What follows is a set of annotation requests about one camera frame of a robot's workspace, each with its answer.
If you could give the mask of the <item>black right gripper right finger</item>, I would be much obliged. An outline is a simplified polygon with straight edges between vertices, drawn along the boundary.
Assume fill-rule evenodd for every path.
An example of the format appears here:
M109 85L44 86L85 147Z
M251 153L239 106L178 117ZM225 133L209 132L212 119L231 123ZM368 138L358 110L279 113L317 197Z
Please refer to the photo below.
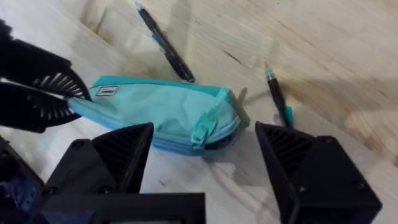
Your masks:
M259 121L255 132L283 224L372 223L382 209L333 136Z

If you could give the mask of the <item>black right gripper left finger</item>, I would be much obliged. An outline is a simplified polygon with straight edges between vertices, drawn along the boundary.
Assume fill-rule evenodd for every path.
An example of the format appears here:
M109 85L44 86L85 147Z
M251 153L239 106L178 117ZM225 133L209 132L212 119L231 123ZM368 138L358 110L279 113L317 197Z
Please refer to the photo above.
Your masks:
M138 194L154 133L152 123L76 139L56 166L43 196Z

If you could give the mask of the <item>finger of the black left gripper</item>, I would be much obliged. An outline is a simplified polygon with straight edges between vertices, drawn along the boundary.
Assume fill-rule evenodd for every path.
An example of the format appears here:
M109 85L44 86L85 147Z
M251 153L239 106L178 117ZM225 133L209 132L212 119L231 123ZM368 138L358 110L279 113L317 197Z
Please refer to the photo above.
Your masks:
M71 61L27 42L1 38L2 101L91 100Z
M2 126L33 133L80 118L66 100L8 83L1 83L0 110Z

